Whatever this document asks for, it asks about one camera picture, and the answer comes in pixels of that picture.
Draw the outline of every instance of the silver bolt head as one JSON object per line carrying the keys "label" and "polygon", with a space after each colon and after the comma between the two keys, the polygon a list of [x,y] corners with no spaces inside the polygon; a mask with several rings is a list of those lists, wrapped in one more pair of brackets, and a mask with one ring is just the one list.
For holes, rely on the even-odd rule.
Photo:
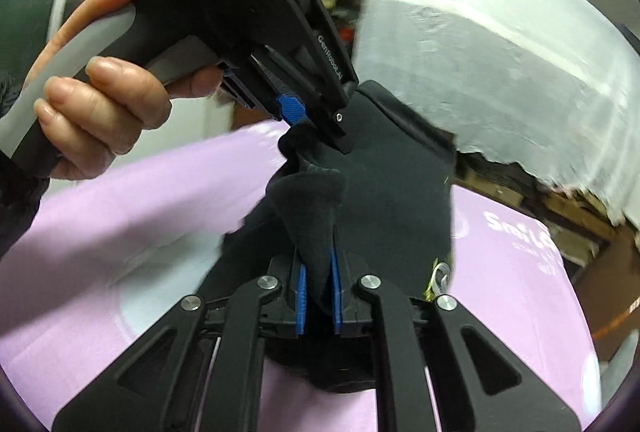
{"label": "silver bolt head", "polygon": [[364,277],[360,279],[360,285],[367,289],[378,289],[381,284],[382,280],[375,275],[364,275]]}
{"label": "silver bolt head", "polygon": [[202,305],[202,300],[196,295],[189,295],[180,300],[180,307],[185,311],[195,311]]}
{"label": "silver bolt head", "polygon": [[438,297],[436,304],[440,309],[444,309],[445,311],[453,311],[458,307],[458,301],[450,295],[442,295],[441,297]]}
{"label": "silver bolt head", "polygon": [[271,275],[258,278],[258,286],[262,289],[275,289],[278,287],[278,279]]}

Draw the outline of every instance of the finger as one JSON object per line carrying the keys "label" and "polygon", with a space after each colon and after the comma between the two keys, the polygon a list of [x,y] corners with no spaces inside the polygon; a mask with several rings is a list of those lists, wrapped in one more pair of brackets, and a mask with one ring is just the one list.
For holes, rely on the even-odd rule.
{"label": "finger", "polygon": [[116,155],[128,153],[142,132],[142,123],[126,108],[77,79],[47,79],[44,96],[57,112]]}
{"label": "finger", "polygon": [[117,58],[96,57],[86,73],[95,88],[127,108],[144,128],[158,128],[169,118],[169,95],[147,70]]}
{"label": "finger", "polygon": [[222,83],[222,70],[216,66],[206,66],[186,78],[166,86],[169,97],[205,97],[214,92]]}
{"label": "finger", "polygon": [[69,40],[98,18],[113,13],[132,0],[85,0],[72,13],[60,30],[49,41],[44,50],[33,63],[27,73],[25,84],[28,84],[43,69],[50,59],[64,47]]}
{"label": "finger", "polygon": [[33,105],[44,135],[80,172],[79,179],[93,179],[114,160],[109,149],[40,98]]}
{"label": "finger", "polygon": [[75,164],[68,159],[63,159],[51,171],[49,177],[51,179],[64,179],[66,181],[82,181],[88,179]]}

